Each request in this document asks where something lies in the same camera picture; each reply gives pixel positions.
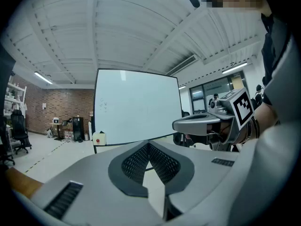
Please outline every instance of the window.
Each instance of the window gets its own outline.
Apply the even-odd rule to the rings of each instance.
[[[214,94],[218,94],[219,98],[221,98],[231,90],[243,87],[246,87],[248,90],[244,73],[240,71],[229,74],[221,79],[191,88],[190,96],[193,113],[197,114],[207,110],[209,101],[213,98]]]

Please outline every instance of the vent slot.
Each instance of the vent slot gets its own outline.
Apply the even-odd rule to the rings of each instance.
[[[232,167],[234,164],[234,161],[224,160],[220,158],[214,158],[211,162],[228,167]]]
[[[188,59],[184,60],[179,65],[177,65],[172,70],[170,70],[166,75],[173,75],[174,73],[176,73],[176,72],[184,69],[185,67],[189,66],[190,64],[194,63],[196,60],[198,60],[198,58],[196,57],[196,55],[193,55],[193,56],[189,57]]]
[[[70,182],[58,196],[51,201],[44,211],[57,219],[61,219],[81,191],[82,187],[83,185],[80,183]]]

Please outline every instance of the black cabinet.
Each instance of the black cabinet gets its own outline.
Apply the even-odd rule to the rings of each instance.
[[[72,118],[72,125],[73,125],[73,135],[74,140],[84,140],[84,118],[83,117],[73,117]]]

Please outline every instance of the office chair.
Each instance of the office chair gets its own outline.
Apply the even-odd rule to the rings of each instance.
[[[0,117],[0,137],[2,141],[2,145],[0,145],[0,161],[4,164],[5,161],[12,161],[15,165],[15,161],[13,160],[13,155],[8,155],[8,132],[6,131],[6,122],[7,118],[4,116]]]
[[[28,140],[27,129],[24,128],[24,116],[22,115],[21,110],[14,110],[10,118],[11,123],[13,124],[12,137],[13,139],[19,140],[21,142],[21,145],[14,148],[14,150],[17,149],[16,155],[21,149],[24,149],[26,153],[28,153],[26,147],[30,147],[31,149],[32,145]]]
[[[189,112],[186,112],[182,110],[182,117],[190,116]],[[174,133],[174,143],[176,145],[184,146],[184,147],[190,147],[191,145],[194,145],[193,141],[191,139],[186,139],[185,134],[176,132]]]

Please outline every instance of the whiteboard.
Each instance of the whiteboard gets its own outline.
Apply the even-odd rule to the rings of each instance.
[[[106,133],[107,145],[154,139],[175,133],[182,117],[178,80],[159,74],[98,69],[95,131]]]

